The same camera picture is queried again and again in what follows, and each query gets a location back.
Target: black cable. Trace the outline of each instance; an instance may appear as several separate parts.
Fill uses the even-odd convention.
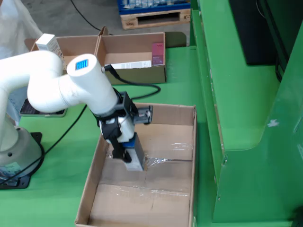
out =
[[[30,168],[33,164],[35,164],[37,161],[39,161],[40,159],[44,158],[44,156],[47,155],[47,153],[49,153],[63,139],[63,137],[72,129],[72,127],[77,123],[77,121],[81,118],[82,114],[84,113],[86,107],[87,107],[87,105],[85,105],[83,107],[81,113],[79,114],[79,116],[77,117],[77,119],[73,122],[73,124],[71,124],[71,126],[65,131],[65,133],[43,155],[41,155],[41,157],[37,158],[34,162],[32,162],[31,164],[29,164],[27,167],[25,167],[23,170],[21,170],[17,174],[15,174],[15,175],[11,176],[10,178],[6,179],[5,181],[1,182],[0,185],[5,184],[6,182],[8,182],[11,179],[15,178],[16,176],[20,175],[21,173],[23,173],[24,171],[26,171],[28,168]]]
[[[135,85],[135,86],[144,86],[144,87],[154,87],[155,89],[157,89],[156,91],[154,92],[151,92],[149,94],[146,94],[146,95],[143,95],[143,96],[137,96],[137,97],[133,97],[131,98],[131,100],[135,100],[135,99],[141,99],[141,98],[146,98],[146,97],[149,97],[149,96],[152,96],[152,95],[155,95],[157,93],[159,93],[161,91],[161,88],[157,85],[154,85],[154,84],[148,84],[148,83],[136,83],[136,82],[131,82],[131,81],[128,81],[126,79],[122,79],[120,78],[119,74],[117,73],[117,71],[112,67],[112,65],[107,65],[104,67],[105,71],[109,71],[117,80],[123,82],[123,83],[126,83],[126,84],[129,84],[129,85]]]
[[[279,58],[276,58],[276,78],[279,80],[279,82],[282,81],[282,76],[281,73],[279,71]]]
[[[94,29],[96,29],[96,30],[98,30],[98,31],[101,31],[101,29],[99,29],[99,28],[97,28],[97,27],[95,27],[95,26],[93,26],[83,15],[82,15],[82,13],[77,9],[77,7],[75,6],[75,3],[71,0],[71,3],[72,3],[72,5],[75,7],[75,9],[77,10],[77,12],[81,15],[81,17],[83,17],[83,19],[87,22],[87,23],[89,23],[89,25],[90,26],[92,26]]]

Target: blue label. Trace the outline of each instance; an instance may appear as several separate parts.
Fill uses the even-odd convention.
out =
[[[89,65],[89,60],[88,59],[83,60],[83,61],[79,61],[79,62],[76,63],[76,70],[86,68],[86,67],[88,67],[88,65]]]

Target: green workbench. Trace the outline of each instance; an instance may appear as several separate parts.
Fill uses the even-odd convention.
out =
[[[281,102],[282,109],[287,110],[286,104],[289,103],[285,97],[291,100],[293,93],[298,91],[298,85],[303,83],[291,73],[298,74],[303,69],[298,61],[292,61],[293,72],[285,72],[279,85],[273,66],[248,67],[228,0],[192,0],[190,44],[189,47],[166,50],[167,83],[160,84],[159,94],[140,102],[196,105],[198,157],[194,224],[204,227],[290,226],[289,222],[283,221],[285,218],[273,221],[275,217],[284,213],[287,216],[289,212],[281,208],[285,201],[277,198],[281,193],[297,195],[302,191],[302,185],[294,188],[296,181],[288,182],[289,175],[284,174],[282,168],[272,168],[268,162],[268,157],[274,156],[275,152],[281,154],[280,147],[293,146],[283,141],[273,143],[275,137],[283,135],[281,129],[290,128],[265,128],[270,114],[277,119],[292,117],[278,108],[278,102]],[[301,56],[299,48],[296,54]],[[287,84],[291,85],[291,89],[287,90]],[[126,90],[130,97],[149,91],[133,86],[116,88]],[[298,100],[303,98],[299,94],[296,94]],[[299,112],[299,102],[293,100],[291,104],[288,109],[294,115]],[[82,108],[81,105],[69,108],[63,118],[23,118],[21,126],[29,132],[42,132],[42,145],[48,149],[73,123]],[[225,153],[222,152],[218,124]],[[72,227],[99,136],[96,120],[87,109],[64,139],[45,157],[27,189],[0,192],[0,226]],[[294,160],[298,160],[297,153],[291,156],[285,153],[274,158],[279,166],[283,166],[284,161],[292,163]],[[302,165],[299,161],[295,164],[288,166],[287,173],[298,178]],[[274,180],[283,181],[270,182],[270,174],[279,176]],[[279,183],[293,190],[290,193],[287,187],[281,187],[284,191],[278,192],[275,187]],[[258,197],[258,190],[264,192],[264,197]],[[251,214],[247,204],[252,204],[249,207],[254,209]],[[265,220],[266,212],[271,221],[256,222]],[[214,223],[214,217],[220,223]],[[220,221],[229,219],[254,222]]]

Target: person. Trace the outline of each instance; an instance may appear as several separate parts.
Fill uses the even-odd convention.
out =
[[[28,52],[25,39],[39,38],[41,35],[21,0],[0,0],[0,60]],[[20,121],[19,111],[26,97],[27,87],[12,91],[9,95],[6,111],[16,124]]]

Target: small box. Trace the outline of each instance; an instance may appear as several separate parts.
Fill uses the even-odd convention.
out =
[[[51,51],[58,55],[62,61],[63,69],[66,69],[64,57],[60,46],[57,42],[56,36],[52,34],[44,33],[37,41],[36,45],[41,51]]]
[[[145,107],[150,104],[136,104]],[[100,137],[85,183],[77,227],[192,227],[196,169],[196,108],[153,105],[153,121],[138,124],[142,172],[126,171]]]
[[[164,45],[163,43],[152,44],[152,65],[164,64]]]

